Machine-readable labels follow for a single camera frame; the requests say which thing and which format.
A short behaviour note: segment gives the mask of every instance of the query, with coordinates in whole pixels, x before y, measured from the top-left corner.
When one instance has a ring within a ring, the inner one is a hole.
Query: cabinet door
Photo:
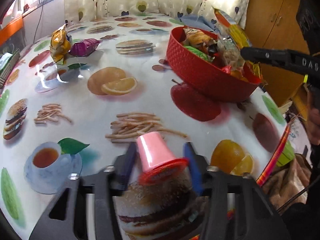
[[[276,24],[264,48],[293,49],[309,54],[307,43],[296,21],[299,3],[300,0],[283,1]],[[268,83],[265,88],[278,106],[286,103],[303,83],[304,77],[291,71],[265,64],[262,64],[261,68],[263,78]]]
[[[247,11],[245,33],[254,47],[265,44],[283,0],[250,0]]]

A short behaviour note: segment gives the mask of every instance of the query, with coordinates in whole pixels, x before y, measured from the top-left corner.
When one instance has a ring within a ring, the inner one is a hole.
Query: red cup lid
[[[188,163],[189,161],[187,158],[168,161],[149,172],[143,173],[139,177],[139,183],[141,185],[160,184],[169,178],[177,176],[187,167]]]

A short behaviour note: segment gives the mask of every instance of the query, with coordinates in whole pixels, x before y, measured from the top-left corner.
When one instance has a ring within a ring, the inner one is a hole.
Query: brown cloth
[[[274,207],[278,209],[309,185],[310,175],[311,167],[305,157],[295,154],[295,158],[290,163],[283,167],[275,168],[267,182],[263,185],[262,190],[269,196]],[[297,202],[305,204],[307,196],[308,194],[305,192],[290,205]]]

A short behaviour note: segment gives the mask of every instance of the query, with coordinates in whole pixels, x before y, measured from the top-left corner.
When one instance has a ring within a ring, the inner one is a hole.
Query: wall
[[[39,22],[41,9],[42,8],[39,7],[23,18],[26,45],[33,44],[33,37]],[[52,0],[46,3],[43,5],[42,17],[35,41],[51,34],[61,27],[64,22],[64,0]]]

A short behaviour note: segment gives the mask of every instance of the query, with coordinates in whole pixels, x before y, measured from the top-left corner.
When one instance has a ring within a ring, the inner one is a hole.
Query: yellow tag
[[[304,76],[303,83],[305,84],[307,81],[308,81],[308,75],[305,75],[305,76]]]

